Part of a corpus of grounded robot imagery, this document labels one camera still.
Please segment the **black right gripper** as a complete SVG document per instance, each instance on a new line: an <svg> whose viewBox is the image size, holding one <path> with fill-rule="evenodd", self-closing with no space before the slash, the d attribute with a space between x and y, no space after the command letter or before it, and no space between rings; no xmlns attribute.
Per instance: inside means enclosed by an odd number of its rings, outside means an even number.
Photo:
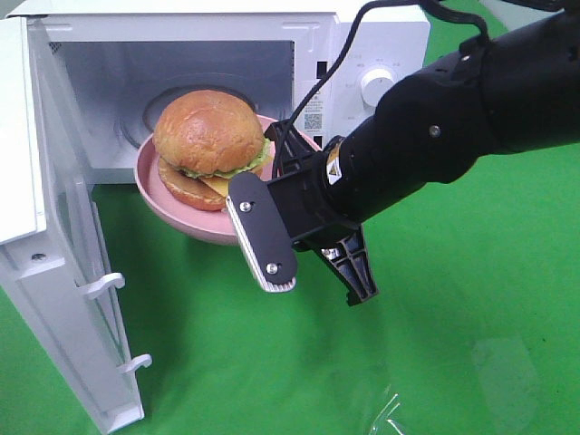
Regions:
<svg viewBox="0 0 580 435"><path fill-rule="evenodd" d="M273 121L266 137L275 144L268 190L284 221L292 248L313 249L347 288L355 306L379 293L372 275L363 226L333 209L325 193L325 154L288 120Z"/></svg>

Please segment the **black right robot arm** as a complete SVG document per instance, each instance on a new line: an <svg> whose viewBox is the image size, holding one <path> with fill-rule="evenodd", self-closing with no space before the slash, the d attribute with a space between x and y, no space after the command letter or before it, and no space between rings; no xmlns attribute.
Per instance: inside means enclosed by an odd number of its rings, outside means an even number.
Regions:
<svg viewBox="0 0 580 435"><path fill-rule="evenodd" d="M309 149L292 120L275 123L266 197L277 209L275 250L312 250L357 305L377 292L363 223L431 182L449 184L487 155L579 139L579 4L534 1L547 18L491 39L478 15L436 1L440 20L475 25L455 53L407 76L350 134Z"/></svg>

